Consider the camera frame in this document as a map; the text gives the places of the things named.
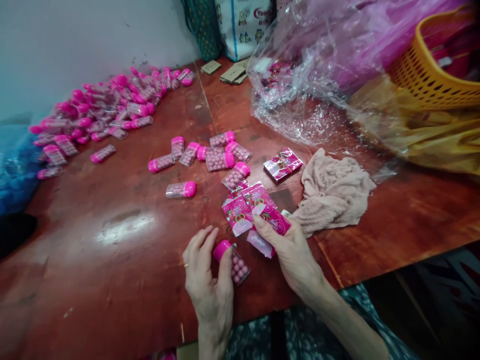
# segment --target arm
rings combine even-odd
[[[253,221],[258,233],[275,248],[288,285],[322,318],[348,354],[354,360],[388,360],[384,340],[325,279],[300,225],[288,219],[291,228],[281,236],[258,215]]]
[[[182,254],[185,264],[185,288],[198,319],[199,360],[223,359],[229,342],[234,314],[232,283],[233,247],[225,251],[212,278],[212,249],[219,232],[212,226],[200,230]]]

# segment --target printed bag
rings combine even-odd
[[[272,0],[215,0],[225,55],[232,61],[249,57],[270,26]]]

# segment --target beige towel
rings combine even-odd
[[[376,188],[369,174],[351,157],[336,160],[323,148],[308,162],[301,182],[303,200],[293,213],[307,237],[317,230],[357,225]]]

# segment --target yellow plastic basket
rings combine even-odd
[[[430,54],[424,37],[441,32],[445,38],[465,23],[474,22],[473,7],[428,16],[415,29],[408,50],[388,69],[392,82],[408,89],[422,110],[450,110],[480,105],[480,82],[466,81],[443,71]]]

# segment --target red wooden table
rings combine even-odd
[[[148,161],[170,152],[172,137],[206,145],[234,130],[254,153],[248,180],[262,181],[281,209],[295,210],[300,174],[277,185],[262,164],[287,146],[304,162],[316,149],[251,117],[250,83],[220,82],[231,63],[219,62],[213,75],[198,74],[203,61],[192,64],[199,77],[162,100],[153,125],[87,145],[62,176],[40,185],[27,209],[39,219],[37,231],[0,263],[1,359],[134,359],[181,344],[181,327],[186,342],[196,338],[181,254],[209,224],[220,228],[219,240],[232,237],[221,209],[227,190],[224,172],[209,173],[197,160],[151,174]],[[117,153],[93,164],[90,155],[108,143]],[[167,184],[189,180],[195,197],[165,199]],[[308,241],[328,280],[347,287],[479,239],[478,204],[478,187],[465,176],[405,165],[374,190],[359,225]],[[235,289],[235,323],[299,301],[278,260],[245,237],[236,242],[252,272]]]

